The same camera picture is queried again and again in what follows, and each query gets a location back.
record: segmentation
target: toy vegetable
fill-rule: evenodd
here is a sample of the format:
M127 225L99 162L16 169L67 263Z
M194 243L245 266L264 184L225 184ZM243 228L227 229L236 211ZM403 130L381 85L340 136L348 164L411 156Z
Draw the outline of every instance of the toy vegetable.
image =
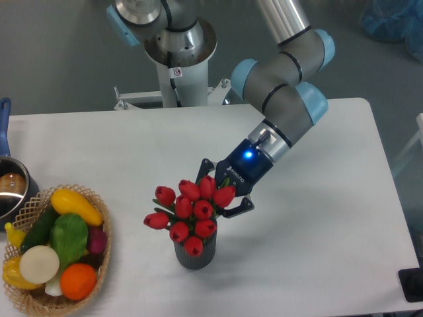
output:
M103 222L100 212L82 194L67 188L56 190L52 194L52 205L60 215L80 215L89 226L98 227Z
M84 254L87 241L88 227L81 216L68 213L57 218L50 235L50 244L58 253L60 272Z
M59 214L50 205L46 208L39 218L32 225L31 229L26 234L22 244L20 245L21 254L34 246L41 246L48 242L50 238L50 230L54 222L59 217Z
M97 282L92 266L76 263L69 266L60 279L63 295L72 300L81 300L89 295Z
M58 272L58 254L49 246L35 246L22 255L19 269L28 282L43 284Z
M10 259L3 265L3 280L6 284L11 286L18 287L19 289L37 289L42 286L42 284L33 284L28 282L20 274L20 259L17 258Z
M97 227L88 230L87 250L91 254L102 253L107 246L107 234Z
M6 223L5 230L7 233L7 240L14 247L19 249L20 245L22 244L22 241L25 238L26 233L21 230L15 229L11 223Z

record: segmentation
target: white table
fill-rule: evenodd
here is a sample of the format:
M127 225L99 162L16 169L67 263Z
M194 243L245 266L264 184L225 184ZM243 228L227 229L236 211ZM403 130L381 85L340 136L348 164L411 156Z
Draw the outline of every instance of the white table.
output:
M167 231L142 224L156 186L194 180L262 120L250 106L13 116L12 156L42 189L105 200L112 259L78 316L339 316L414 310L397 272L418 267L369 104L329 111L255 186L256 209L219 219L217 251L184 269ZM0 247L5 234L0 235ZM2 316L18 314L0 294Z

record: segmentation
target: blue led light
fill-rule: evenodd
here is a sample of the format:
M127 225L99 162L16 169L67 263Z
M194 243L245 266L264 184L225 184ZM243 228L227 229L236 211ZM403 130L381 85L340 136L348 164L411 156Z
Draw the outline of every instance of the blue led light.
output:
M245 159L249 159L249 158L251 158L252 157L252 152L251 151L246 151L246 152L244 152L244 158Z

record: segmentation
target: blue pot handle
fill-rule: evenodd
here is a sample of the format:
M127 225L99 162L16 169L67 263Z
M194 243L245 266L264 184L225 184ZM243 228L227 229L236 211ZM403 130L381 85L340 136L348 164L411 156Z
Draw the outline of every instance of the blue pot handle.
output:
M11 150L9 142L7 142L7 128L9 126L12 102L9 98L3 98L0 100L0 105L0 156L9 157Z

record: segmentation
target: tulip bouquet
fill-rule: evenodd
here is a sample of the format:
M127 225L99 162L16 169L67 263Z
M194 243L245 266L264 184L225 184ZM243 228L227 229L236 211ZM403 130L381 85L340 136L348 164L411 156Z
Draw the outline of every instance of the tulip bouquet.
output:
M181 180L178 197L172 188L159 186L153 201L160 207L146 216L144 224L153 229L169 230L170 238L183 245L189 256L200 257L204 246L215 237L219 216L216 211L227 207L235 197L235 187L228 183L226 179L216 186L215 179L209 175L197 184Z

